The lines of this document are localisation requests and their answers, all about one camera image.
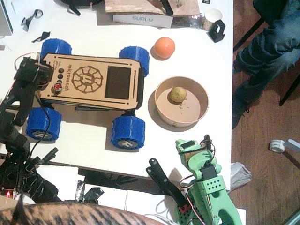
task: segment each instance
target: display screen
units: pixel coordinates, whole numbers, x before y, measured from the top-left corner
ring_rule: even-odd
[[[105,98],[129,99],[131,68],[108,67]]]

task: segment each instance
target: paper bowl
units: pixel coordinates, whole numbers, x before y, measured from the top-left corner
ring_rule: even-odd
[[[173,87],[187,90],[187,98],[182,103],[170,99]],[[199,121],[207,112],[209,99],[204,87],[183,76],[170,77],[162,81],[155,91],[155,104],[159,116],[167,124],[182,128]]]

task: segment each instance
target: paper cup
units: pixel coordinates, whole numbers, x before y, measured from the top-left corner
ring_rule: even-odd
[[[223,18],[223,15],[220,10],[216,8],[210,8],[208,9],[204,14],[204,20],[203,20],[203,30],[209,31],[212,24],[217,21],[221,20]]]

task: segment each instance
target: engraved logo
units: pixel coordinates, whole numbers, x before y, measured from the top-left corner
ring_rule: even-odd
[[[91,93],[97,91],[102,86],[103,76],[100,71],[94,67],[80,67],[73,73],[72,84],[76,90],[82,93]]]

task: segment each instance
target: blue wheel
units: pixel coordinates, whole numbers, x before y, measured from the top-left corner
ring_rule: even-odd
[[[144,69],[144,76],[146,77],[149,73],[149,52],[138,46],[129,46],[122,49],[119,53],[119,58],[121,59],[132,59],[140,62],[142,68]]]
[[[61,114],[54,110],[45,108],[48,113],[51,124],[44,138],[44,141],[55,141],[59,137]],[[42,108],[33,108],[28,117],[26,134],[33,139],[39,140],[47,130],[49,120]]]
[[[70,55],[72,53],[72,47],[68,42],[64,40],[56,38],[48,39],[42,45],[41,60],[48,53]]]
[[[135,116],[114,119],[111,143],[119,149],[140,149],[145,142],[145,122]]]

